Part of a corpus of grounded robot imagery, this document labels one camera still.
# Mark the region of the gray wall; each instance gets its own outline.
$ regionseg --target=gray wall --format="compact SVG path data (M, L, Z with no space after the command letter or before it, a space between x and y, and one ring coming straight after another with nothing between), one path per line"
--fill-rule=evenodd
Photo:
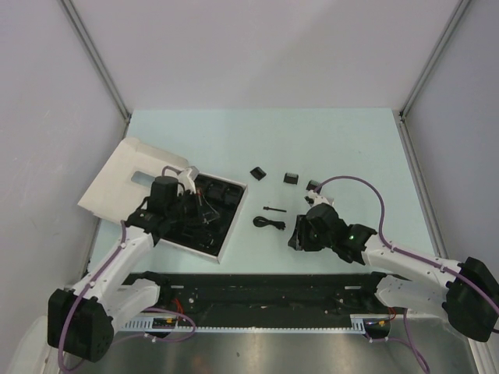
M499 2L472 4L408 116L450 256L499 279ZM499 351L494 337L495 352Z
M0 372L77 279L96 219L76 206L124 124L55 0L0 0Z

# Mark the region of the wall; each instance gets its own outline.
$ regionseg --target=wall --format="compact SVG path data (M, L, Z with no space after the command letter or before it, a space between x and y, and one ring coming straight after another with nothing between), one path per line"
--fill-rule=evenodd
M449 254L481 259L497 279L498 18L496 0L472 4L408 116Z
M96 220L76 206L124 124L55 0L0 0L0 372L74 282Z
M458 0L75 0L134 109L400 108Z

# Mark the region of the shiny metal surface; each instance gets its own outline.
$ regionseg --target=shiny metal surface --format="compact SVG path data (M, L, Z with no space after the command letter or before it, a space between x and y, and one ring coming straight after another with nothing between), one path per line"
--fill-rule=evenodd
M466 339L436 319L411 321L417 348L433 374L477 373ZM392 337L405 337L396 320ZM199 333L180 344L116 344L79 374L298 374L422 373L411 351L398 343L370 344L351 334Z

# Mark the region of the white table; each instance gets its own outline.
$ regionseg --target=white table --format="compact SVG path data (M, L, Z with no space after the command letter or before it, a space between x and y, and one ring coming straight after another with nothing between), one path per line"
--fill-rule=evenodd
M267 109L227 111L135 111L128 136L189 160L201 172L247 183L248 196L221 264L168 245L158 245L136 266L161 273L365 273L372 269L341 261L330 249L296 252L287 246L296 214L305 213L310 179L355 175L373 183L384 197L386 236L399 245L434 253L391 110ZM267 172L258 182L256 166ZM298 185L282 182L285 172ZM323 188L347 224L377 228L376 196L354 181ZM263 206L288 213L262 210ZM263 215L286 222L286 230L255 228ZM101 223L90 269L114 248L119 227Z

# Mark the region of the open box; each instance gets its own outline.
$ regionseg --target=open box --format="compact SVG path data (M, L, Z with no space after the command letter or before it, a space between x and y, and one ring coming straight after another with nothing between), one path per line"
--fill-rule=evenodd
M150 195L150 184L155 177L162 173L176 177L173 170L165 169L167 166L182 170L189 167L189 162L168 151L141 143L137 138L125 138L78 205L99 218L118 224ZM199 174L194 182L209 204L218 210L220 220L202 228L202 232L188 227L169 232L161 242L220 263L248 188L243 183L207 174Z

